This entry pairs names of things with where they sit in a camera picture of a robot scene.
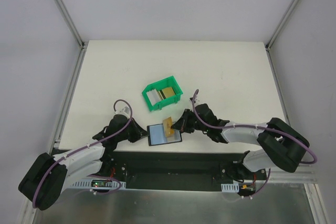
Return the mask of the black leather card holder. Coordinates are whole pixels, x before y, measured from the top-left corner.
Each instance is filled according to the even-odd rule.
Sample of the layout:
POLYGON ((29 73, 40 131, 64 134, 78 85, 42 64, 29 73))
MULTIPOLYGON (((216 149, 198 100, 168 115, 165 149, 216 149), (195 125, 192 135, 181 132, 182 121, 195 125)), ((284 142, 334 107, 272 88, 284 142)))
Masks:
POLYGON ((182 135, 178 130, 173 130, 173 135, 165 136, 163 124, 147 126, 149 146, 159 146, 182 142, 182 135))

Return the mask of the green plastic bin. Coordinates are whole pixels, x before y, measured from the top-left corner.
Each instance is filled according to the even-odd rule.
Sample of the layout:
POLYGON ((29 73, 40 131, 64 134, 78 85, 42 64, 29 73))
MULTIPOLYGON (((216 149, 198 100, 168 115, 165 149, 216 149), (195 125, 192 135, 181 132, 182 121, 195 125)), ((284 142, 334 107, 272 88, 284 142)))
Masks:
POLYGON ((178 103, 183 94, 174 76, 148 84, 142 91, 142 96, 149 111, 161 110, 163 107, 178 103))

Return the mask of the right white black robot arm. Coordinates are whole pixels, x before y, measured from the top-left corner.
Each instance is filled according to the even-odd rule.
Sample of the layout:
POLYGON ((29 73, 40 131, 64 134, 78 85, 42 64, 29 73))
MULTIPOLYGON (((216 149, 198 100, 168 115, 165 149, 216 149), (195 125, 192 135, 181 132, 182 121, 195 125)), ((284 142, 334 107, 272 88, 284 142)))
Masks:
POLYGON ((272 167, 293 173, 310 146, 302 135, 279 118, 255 125, 236 124, 217 118, 206 103, 197 105, 195 111, 185 109, 171 128, 181 133, 201 131, 216 143, 260 146, 257 151, 245 152, 239 160, 236 173, 242 179, 272 167))

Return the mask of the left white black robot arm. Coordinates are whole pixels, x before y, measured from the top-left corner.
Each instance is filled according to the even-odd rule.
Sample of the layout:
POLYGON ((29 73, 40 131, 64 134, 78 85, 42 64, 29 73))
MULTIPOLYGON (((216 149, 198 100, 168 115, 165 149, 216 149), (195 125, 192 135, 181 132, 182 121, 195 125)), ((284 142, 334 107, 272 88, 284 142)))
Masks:
POLYGON ((93 174, 108 175, 111 155, 119 142, 135 143, 147 136, 148 131, 135 119, 117 114, 84 147, 56 155, 40 154, 19 183, 18 190, 34 208, 46 210, 78 180, 93 174))

